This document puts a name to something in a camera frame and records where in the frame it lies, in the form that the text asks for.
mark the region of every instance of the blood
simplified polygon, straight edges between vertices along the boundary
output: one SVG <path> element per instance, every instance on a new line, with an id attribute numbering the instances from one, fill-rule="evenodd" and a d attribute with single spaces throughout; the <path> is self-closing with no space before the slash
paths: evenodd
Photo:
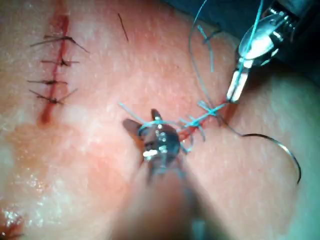
<path id="1" fill-rule="evenodd" d="M 8 223 L 8 219 L 3 214 L 0 219 L 5 222 L 5 224 L 0 225 L 0 240 L 15 240 L 23 235 L 24 220 L 21 216 L 18 216 L 14 222 L 10 223 Z"/>
<path id="2" fill-rule="evenodd" d="M 57 1 L 58 3 L 58 7 L 56 8 L 56 12 L 53 15 L 53 19 L 51 21 L 51 25 L 54 28 L 54 31 L 57 33 L 62 32 L 62 36 L 65 37 L 67 35 L 68 32 L 68 28 L 69 28 L 69 17 L 63 13 L 59 13 L 60 11 L 62 12 L 64 10 L 64 7 L 62 5 L 61 1 Z M 63 61 L 63 56 L 66 53 L 67 50 L 67 45 L 66 45 L 66 41 L 62 40 L 60 41 L 60 46 L 58 49 L 58 55 L 57 55 L 57 59 L 56 62 L 60 63 Z M 58 79 L 58 68 L 60 66 L 58 64 L 56 64 L 52 70 L 52 78 L 53 79 Z M 52 99 L 54 98 L 55 92 L 56 92 L 57 86 L 55 84 L 53 84 L 50 87 L 50 91 L 49 91 L 49 96 L 47 96 L 48 98 Z M 54 104 L 48 102 L 46 104 L 46 106 L 44 107 L 44 110 L 40 116 L 40 121 L 38 121 L 38 124 L 40 125 L 47 125 L 48 123 L 50 123 L 52 121 L 52 111 L 53 111 L 53 107 Z"/>

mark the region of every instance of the metal instrument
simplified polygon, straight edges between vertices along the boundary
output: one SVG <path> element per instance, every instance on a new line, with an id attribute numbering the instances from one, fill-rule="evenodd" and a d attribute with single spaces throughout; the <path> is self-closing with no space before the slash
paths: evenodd
<path id="1" fill-rule="evenodd" d="M 283 45 L 299 39 L 306 26 L 314 19 L 319 4 L 313 0 L 275 0 L 262 14 L 253 34 L 249 51 L 246 48 L 252 35 L 252 26 L 243 36 L 237 49 L 237 65 L 226 94 L 226 100 L 237 103 L 246 85 L 252 67 L 261 67 L 279 52 Z"/>

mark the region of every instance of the forceps jaw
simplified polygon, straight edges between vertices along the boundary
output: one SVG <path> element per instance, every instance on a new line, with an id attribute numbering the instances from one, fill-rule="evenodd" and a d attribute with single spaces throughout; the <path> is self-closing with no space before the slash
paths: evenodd
<path id="1" fill-rule="evenodd" d="M 243 68 L 240 72 L 239 66 L 242 64 L 243 61 Z M 253 59 L 246 60 L 242 57 L 239 59 L 237 67 L 233 71 L 231 83 L 226 93 L 226 101 L 228 103 L 236 104 L 239 102 L 239 98 L 243 93 L 253 63 Z"/>

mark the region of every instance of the dark background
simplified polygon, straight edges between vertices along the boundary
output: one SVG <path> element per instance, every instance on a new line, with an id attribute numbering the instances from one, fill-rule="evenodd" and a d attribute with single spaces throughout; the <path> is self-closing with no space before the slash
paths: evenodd
<path id="1" fill-rule="evenodd" d="M 204 0 L 162 0 L 176 9 L 196 16 Z M 265 0 L 263 11 L 272 0 Z M 219 23 L 223 31 L 242 39 L 254 24 L 260 0 L 208 0 L 199 18 L 209 24 Z M 286 65 L 320 87 L 320 12 L 315 20 L 291 45 L 285 45 L 276 56 Z"/>

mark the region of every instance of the skin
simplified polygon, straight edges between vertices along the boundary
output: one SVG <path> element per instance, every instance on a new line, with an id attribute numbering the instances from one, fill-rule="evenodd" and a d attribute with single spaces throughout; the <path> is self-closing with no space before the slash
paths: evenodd
<path id="1" fill-rule="evenodd" d="M 67 35 L 89 53 L 71 42 L 29 47 L 45 34 L 60 33 L 54 20 L 64 14 Z M 151 120 L 151 108 L 171 121 L 204 113 L 196 105 L 205 96 L 188 52 L 193 18 L 144 0 L 8 1 L 1 3 L 0 16 L 1 231 L 21 216 L 16 228 L 24 233 L 21 239 L 109 239 L 124 205 L 143 195 L 133 187 L 141 151 L 122 126 L 130 116 L 118 102 L 145 121 Z M 201 26 L 207 35 L 217 30 Z M 192 49 L 218 105 L 225 99 L 239 41 L 225 32 L 211 39 L 211 73 L 202 40 L 195 31 Z M 41 63 L 56 60 L 58 53 L 79 63 L 58 68 Z M 52 89 L 27 82 L 53 75 L 68 85 Z M 65 105 L 48 106 L 28 89 L 57 99 L 78 91 Z M 206 142 L 195 132 L 185 158 L 188 174 L 206 212 L 219 219 L 231 239 L 319 238 L 319 106 L 319 89 L 273 62 L 252 73 L 237 106 L 221 111 L 238 131 L 269 135 L 293 150 L 303 171 L 299 186 L 294 164 L 273 143 L 239 138 L 215 119 L 205 124 Z"/>

